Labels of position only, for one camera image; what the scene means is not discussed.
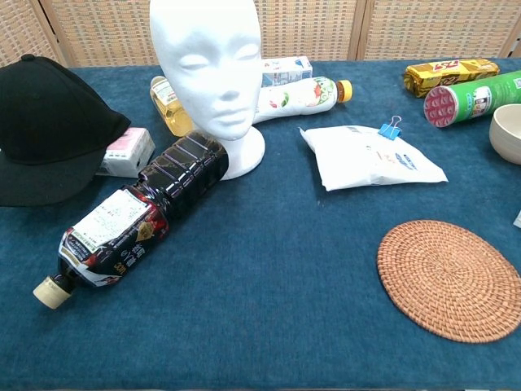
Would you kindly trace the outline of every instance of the blue felt tablecloth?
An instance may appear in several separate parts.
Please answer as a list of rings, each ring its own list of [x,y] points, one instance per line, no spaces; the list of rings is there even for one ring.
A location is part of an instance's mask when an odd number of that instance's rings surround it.
[[[446,340],[403,315],[379,280],[380,240],[419,218],[475,232],[521,270],[521,167],[490,146],[490,116],[428,125],[402,83],[417,62],[314,63],[316,76],[352,81],[351,102],[259,124],[255,171],[218,183],[116,286],[78,289],[58,310],[32,290],[55,272],[63,231],[133,181],[97,177],[62,204],[0,209],[0,389],[521,389],[521,330],[486,345]],[[149,96],[159,67],[75,72],[150,130],[156,155],[175,141]],[[449,182],[326,192],[298,128],[380,127],[393,115]]]

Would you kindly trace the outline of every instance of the woven rattan coaster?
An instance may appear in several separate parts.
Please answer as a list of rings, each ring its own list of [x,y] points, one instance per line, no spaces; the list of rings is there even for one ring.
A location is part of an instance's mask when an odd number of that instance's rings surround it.
[[[517,271],[459,226],[430,220],[396,226],[380,244],[378,271],[400,310],[450,340],[498,340],[521,322]]]

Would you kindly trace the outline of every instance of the gold snack package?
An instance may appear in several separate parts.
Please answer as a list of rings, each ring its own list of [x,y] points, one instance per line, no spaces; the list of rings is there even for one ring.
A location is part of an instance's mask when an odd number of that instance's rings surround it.
[[[452,59],[436,63],[410,65],[405,70],[405,88],[419,98],[437,86],[450,86],[499,73],[497,64],[487,59]]]

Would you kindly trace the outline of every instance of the dark tea bottle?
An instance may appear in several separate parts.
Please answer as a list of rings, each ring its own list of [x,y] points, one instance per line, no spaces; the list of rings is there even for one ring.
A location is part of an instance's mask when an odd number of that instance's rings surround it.
[[[115,191],[65,231],[59,272],[47,276],[34,296],[54,310],[79,284],[117,283],[227,169],[228,155],[219,142],[196,132],[178,139],[139,173],[134,185]]]

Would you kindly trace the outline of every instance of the green can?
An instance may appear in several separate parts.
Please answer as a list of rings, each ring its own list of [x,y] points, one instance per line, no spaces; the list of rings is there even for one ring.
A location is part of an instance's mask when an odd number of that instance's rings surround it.
[[[521,103],[521,71],[453,86],[438,86],[425,97],[427,120],[439,128],[492,114],[510,103]]]

